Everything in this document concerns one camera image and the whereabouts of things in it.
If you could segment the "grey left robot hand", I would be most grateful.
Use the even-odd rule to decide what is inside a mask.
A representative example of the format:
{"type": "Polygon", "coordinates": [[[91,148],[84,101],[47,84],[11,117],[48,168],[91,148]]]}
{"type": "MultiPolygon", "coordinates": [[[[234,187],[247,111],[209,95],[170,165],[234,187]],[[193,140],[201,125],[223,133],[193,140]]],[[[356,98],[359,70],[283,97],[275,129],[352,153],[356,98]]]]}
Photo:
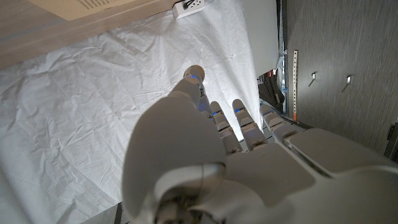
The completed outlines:
{"type": "Polygon", "coordinates": [[[246,148],[205,94],[204,70],[139,118],[126,151],[123,207],[133,223],[396,223],[397,164],[271,107],[268,142],[233,101],[246,148]]]}

